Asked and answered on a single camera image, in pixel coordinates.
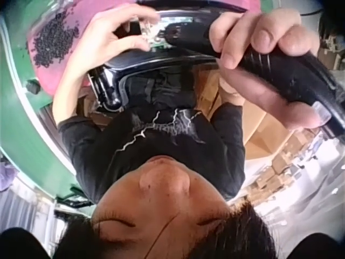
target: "black hair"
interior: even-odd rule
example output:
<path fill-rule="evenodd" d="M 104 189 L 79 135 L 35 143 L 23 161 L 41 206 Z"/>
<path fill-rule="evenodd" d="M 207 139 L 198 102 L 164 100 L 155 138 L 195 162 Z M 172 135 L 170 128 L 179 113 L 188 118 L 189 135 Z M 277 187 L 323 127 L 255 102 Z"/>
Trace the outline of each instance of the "black hair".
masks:
<path fill-rule="evenodd" d="M 74 218 L 57 246 L 53 259 L 96 259 L 107 251 L 91 220 Z M 278 258 L 275 244 L 265 222 L 245 201 L 233 215 L 191 248 L 185 259 Z"/>

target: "circuit board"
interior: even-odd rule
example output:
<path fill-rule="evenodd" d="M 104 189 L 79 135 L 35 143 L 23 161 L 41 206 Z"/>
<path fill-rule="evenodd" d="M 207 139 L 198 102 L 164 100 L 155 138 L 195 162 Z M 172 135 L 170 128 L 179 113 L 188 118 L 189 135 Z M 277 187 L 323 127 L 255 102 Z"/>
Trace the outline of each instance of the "circuit board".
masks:
<path fill-rule="evenodd" d="M 157 49 L 169 49 L 171 45 L 163 38 L 166 27 L 171 23 L 193 22 L 192 17 L 162 17 L 157 24 L 140 22 L 142 35 L 145 36 L 152 51 Z"/>

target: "black t-shirt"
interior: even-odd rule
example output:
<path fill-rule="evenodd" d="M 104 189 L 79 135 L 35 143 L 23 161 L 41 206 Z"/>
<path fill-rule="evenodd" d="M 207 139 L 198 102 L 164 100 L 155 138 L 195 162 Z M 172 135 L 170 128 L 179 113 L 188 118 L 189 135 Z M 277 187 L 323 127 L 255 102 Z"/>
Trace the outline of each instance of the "black t-shirt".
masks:
<path fill-rule="evenodd" d="M 197 110 L 130 108 L 103 132 L 85 117 L 59 125 L 88 198 L 98 203 L 110 186 L 156 155 L 168 155 L 206 178 L 222 196 L 235 197 L 244 181 L 242 108 L 223 104 L 208 122 Z"/>

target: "cable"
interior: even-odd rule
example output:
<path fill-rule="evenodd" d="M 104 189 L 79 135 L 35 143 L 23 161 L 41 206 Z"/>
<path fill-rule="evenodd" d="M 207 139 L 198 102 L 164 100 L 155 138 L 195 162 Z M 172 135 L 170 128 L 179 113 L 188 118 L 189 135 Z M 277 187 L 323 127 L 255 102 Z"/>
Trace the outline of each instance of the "cable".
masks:
<path fill-rule="evenodd" d="M 301 16 L 311 16 L 311 15 L 317 15 L 323 11 L 323 8 L 315 11 L 315 12 L 309 12 L 309 13 L 302 13 Z"/>

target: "fingernail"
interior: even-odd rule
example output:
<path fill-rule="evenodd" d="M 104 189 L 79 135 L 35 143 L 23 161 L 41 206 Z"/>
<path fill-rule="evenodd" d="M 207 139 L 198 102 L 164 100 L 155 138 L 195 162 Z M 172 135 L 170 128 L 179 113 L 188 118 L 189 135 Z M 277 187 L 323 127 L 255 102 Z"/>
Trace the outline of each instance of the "fingernail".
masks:
<path fill-rule="evenodd" d="M 254 43 L 255 47 L 264 51 L 268 47 L 270 47 L 272 39 L 273 39 L 273 37 L 268 31 L 261 30 L 256 35 L 254 35 L 253 43 Z"/>
<path fill-rule="evenodd" d="M 230 54 L 223 53 L 220 59 L 227 69 L 233 69 L 234 58 Z"/>

